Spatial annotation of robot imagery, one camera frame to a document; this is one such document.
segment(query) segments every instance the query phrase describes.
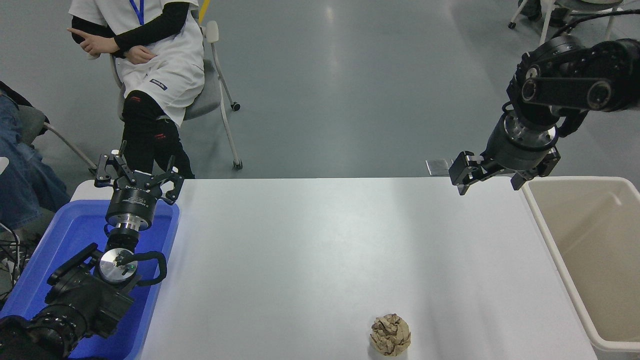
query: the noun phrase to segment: blue plastic tray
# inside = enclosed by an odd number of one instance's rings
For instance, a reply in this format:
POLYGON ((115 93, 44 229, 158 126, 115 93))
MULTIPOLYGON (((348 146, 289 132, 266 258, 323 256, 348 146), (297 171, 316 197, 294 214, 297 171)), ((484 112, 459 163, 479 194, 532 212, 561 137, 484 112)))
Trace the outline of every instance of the blue plastic tray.
MULTIPOLYGON (((0 316, 19 315, 31 319, 47 305, 44 298, 51 289, 47 279, 55 269, 90 243, 97 243, 98 249, 104 250, 107 243, 104 216, 108 206, 108 200, 79 200, 57 212, 0 316)), ((136 252, 161 251, 169 259, 178 215, 176 205, 158 202, 151 228, 140 232, 136 252)), ((156 277, 157 261, 139 263, 138 271, 143 279, 156 277)), ((147 336, 159 290, 160 284, 135 287, 130 293, 135 301, 118 324, 116 333, 108 339, 94 335, 81 340, 70 357, 135 359, 147 336)))

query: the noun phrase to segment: blue lanyard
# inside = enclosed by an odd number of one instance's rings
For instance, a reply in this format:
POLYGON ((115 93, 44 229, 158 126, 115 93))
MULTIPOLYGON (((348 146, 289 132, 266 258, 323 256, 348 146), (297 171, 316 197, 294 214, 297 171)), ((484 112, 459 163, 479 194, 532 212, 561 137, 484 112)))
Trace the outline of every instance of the blue lanyard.
POLYGON ((140 0, 140 9, 138 9, 138 7, 136 6, 136 3, 133 0, 129 0, 129 2, 133 7, 133 11, 135 11, 136 15, 138 16, 138 22, 140 22, 140 25, 144 25, 145 24, 145 0, 140 0))

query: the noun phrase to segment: beige plastic bin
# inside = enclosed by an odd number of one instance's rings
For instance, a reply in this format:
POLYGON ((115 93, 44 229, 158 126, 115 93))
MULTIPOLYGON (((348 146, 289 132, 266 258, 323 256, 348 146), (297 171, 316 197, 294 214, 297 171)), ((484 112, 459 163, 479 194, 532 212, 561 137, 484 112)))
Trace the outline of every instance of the beige plastic bin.
POLYGON ((620 177, 522 188, 592 344, 640 352, 640 194, 620 177))

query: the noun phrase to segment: chair leg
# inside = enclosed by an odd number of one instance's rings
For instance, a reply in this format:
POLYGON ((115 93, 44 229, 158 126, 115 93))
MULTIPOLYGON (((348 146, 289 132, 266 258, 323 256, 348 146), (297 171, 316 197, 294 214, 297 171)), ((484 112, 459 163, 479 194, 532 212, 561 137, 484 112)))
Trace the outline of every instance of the chair leg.
POLYGON ((549 22, 551 21, 551 12, 554 11, 556 7, 554 5, 554 0, 546 0, 547 1, 547 13, 545 14, 545 24, 542 26, 542 35, 540 36, 540 45, 544 44, 547 41, 547 32, 549 31, 549 22))
POLYGON ((509 21, 509 26, 508 26, 509 29, 513 29, 516 27, 516 18, 522 12, 522 9, 524 9, 524 7, 527 5, 528 1, 529 0, 522 0, 522 4, 520 4, 520 6, 518 7, 518 10, 516 10, 516 13, 513 14, 513 17, 509 21))
MULTIPOLYGON (((220 95, 222 95, 222 84, 220 84, 220 95)), ((225 125, 225 131, 227 132, 227 138, 229 139, 229 146, 231 146, 231 153, 234 155, 234 169, 242 169, 242 160, 238 157, 236 151, 236 145, 234 139, 231 136, 231 128, 229 128, 229 121, 227 120, 227 111, 225 110, 225 97, 220 97, 220 113, 222 113, 222 123, 225 125)))
POLYGON ((225 77, 222 75, 222 68, 220 67, 220 62, 218 61, 218 53, 216 52, 216 46, 211 43, 211 52, 213 53, 213 62, 216 64, 216 70, 218 71, 218 75, 220 75, 220 80, 222 81, 222 85, 225 87, 225 91, 227 92, 227 97, 229 98, 229 102, 231 103, 231 108, 234 111, 240 110, 240 104, 233 101, 231 99, 231 93, 229 92, 229 88, 227 88, 227 82, 225 81, 225 77))
POLYGON ((60 140, 62 140, 62 142, 64 142, 67 146, 69 146, 69 148, 71 150, 73 150, 73 152, 78 155, 87 165, 89 165, 89 171, 94 172, 95 169, 98 168, 98 166, 91 161, 91 159, 89 159, 89 157, 87 155, 85 155, 82 150, 80 150, 77 146, 75 146, 74 144, 72 144, 70 141, 68 141, 64 136, 62 136, 58 130, 56 130, 55 127, 51 126, 50 124, 45 123, 44 127, 47 130, 51 130, 52 133, 54 133, 58 138, 60 138, 60 140))
MULTIPOLYGON (((620 8, 612 8, 611 11, 612 12, 617 12, 620 8)), ((611 30, 613 29, 613 20, 615 19, 615 16, 610 16, 609 17, 609 22, 607 23, 607 31, 604 34, 604 40, 609 41, 609 39, 611 38, 611 30)))

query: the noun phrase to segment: black sleeve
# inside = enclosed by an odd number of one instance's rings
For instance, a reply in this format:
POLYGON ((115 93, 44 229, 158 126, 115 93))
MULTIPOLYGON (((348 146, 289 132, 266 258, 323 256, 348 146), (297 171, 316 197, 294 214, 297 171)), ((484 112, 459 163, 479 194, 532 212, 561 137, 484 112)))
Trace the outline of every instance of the black sleeve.
POLYGON ((189 3, 168 3, 162 15, 150 22, 117 35, 114 40, 121 51, 128 51, 136 45, 149 45, 180 33, 189 15, 189 3))
POLYGON ((22 95, 18 94, 15 90, 10 88, 7 84, 3 83, 2 81, 0 81, 0 89, 4 90, 7 96, 11 98, 11 100, 13 100, 16 104, 33 107, 33 105, 31 105, 31 103, 27 99, 25 99, 22 95))
MULTIPOLYGON (((103 37, 103 38, 113 38, 114 36, 116 36, 111 30, 111 28, 109 28, 108 26, 98 25, 94 22, 90 22, 76 16, 74 16, 73 19, 71 19, 71 27, 74 29, 84 31, 85 33, 89 33, 91 35, 98 35, 99 37, 103 37)), ((80 44, 81 42, 84 41, 84 38, 81 37, 80 35, 71 34, 71 37, 74 39, 74 41, 77 44, 80 44)), ((123 58, 124 50, 118 50, 112 55, 118 58, 123 58)))

